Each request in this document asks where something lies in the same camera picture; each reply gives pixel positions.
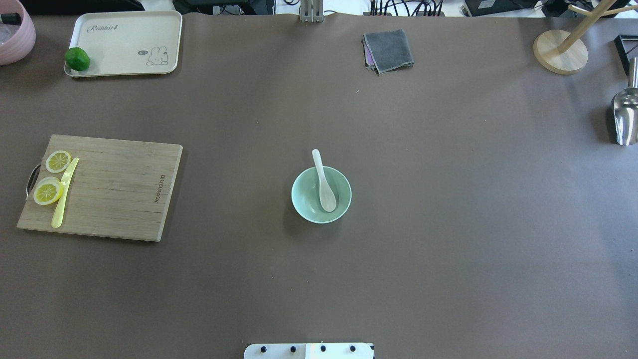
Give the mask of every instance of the dish cloth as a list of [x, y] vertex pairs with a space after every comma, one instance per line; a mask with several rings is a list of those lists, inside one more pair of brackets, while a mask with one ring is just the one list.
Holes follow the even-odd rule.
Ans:
[[384, 73], [399, 67], [414, 65], [414, 57], [405, 31], [364, 33], [363, 48], [366, 67]]

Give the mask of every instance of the bowl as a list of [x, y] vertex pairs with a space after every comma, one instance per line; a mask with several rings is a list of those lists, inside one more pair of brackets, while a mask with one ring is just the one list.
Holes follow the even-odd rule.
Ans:
[[22, 17], [20, 29], [0, 45], [0, 65], [6, 65], [22, 59], [31, 52], [36, 43], [36, 30], [27, 10], [18, 0], [0, 0], [0, 13], [19, 13]]
[[312, 223], [330, 223], [341, 218], [350, 207], [352, 188], [343, 173], [324, 166], [325, 179], [337, 199], [337, 208], [326, 212], [319, 202], [319, 175], [314, 167], [301, 172], [292, 184], [292, 205], [300, 216]]

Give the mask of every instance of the cutting board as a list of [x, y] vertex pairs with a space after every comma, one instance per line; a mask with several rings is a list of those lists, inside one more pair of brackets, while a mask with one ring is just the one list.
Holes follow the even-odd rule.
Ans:
[[80, 159], [62, 226], [51, 227], [57, 203], [40, 206], [33, 201], [31, 191], [18, 228], [160, 241], [181, 145], [53, 135], [42, 158], [39, 179], [62, 178], [64, 171], [50, 173], [45, 166], [48, 156], [59, 149]]

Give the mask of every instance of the lime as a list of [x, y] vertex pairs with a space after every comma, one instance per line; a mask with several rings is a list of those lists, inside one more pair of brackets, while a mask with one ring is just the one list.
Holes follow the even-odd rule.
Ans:
[[45, 166], [47, 171], [51, 173], [60, 173], [64, 171], [71, 163], [71, 154], [67, 151], [55, 151], [49, 155]]
[[40, 181], [34, 189], [33, 199], [37, 204], [46, 206], [47, 204], [52, 204], [60, 199], [60, 197], [62, 197], [63, 190], [64, 187], [59, 179], [43, 180]]
[[84, 71], [89, 68], [89, 64], [91, 64], [91, 60], [89, 59], [89, 55], [86, 54], [86, 51], [82, 50], [79, 47], [72, 47], [66, 51], [64, 54], [64, 59], [69, 66], [76, 71]]

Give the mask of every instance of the white ceramic spoon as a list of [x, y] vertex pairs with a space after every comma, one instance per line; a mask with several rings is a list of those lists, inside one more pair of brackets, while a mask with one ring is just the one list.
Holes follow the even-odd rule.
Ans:
[[321, 202], [321, 207], [323, 207], [326, 212], [332, 212], [337, 208], [337, 199], [334, 198], [334, 193], [332, 193], [332, 189], [330, 189], [330, 185], [328, 185], [328, 181], [325, 179], [321, 154], [319, 154], [318, 149], [313, 149], [313, 160], [315, 160], [315, 167], [319, 175], [319, 201]]

